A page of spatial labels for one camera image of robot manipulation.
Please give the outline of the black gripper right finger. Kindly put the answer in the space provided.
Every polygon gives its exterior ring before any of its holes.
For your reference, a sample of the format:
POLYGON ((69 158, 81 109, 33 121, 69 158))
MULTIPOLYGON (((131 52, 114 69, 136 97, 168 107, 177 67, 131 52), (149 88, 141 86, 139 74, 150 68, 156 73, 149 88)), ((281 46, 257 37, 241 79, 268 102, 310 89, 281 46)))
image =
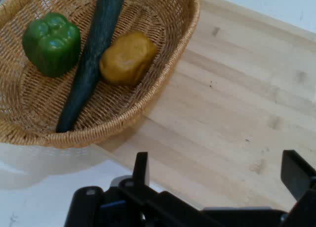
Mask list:
POLYGON ((314 227, 316 225, 316 170, 296 151, 284 150, 281 180, 296 199, 283 227, 314 227))

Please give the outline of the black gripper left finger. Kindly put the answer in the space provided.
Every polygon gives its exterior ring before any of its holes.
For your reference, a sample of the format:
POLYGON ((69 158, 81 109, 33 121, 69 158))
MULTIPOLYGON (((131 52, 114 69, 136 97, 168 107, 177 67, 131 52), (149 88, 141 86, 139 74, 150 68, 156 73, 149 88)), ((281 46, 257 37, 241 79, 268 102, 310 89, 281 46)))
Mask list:
POLYGON ((131 178, 120 182, 119 188, 128 202, 143 213, 145 227, 205 227, 200 211, 167 191, 157 192, 148 185, 147 152, 137 153, 131 178))

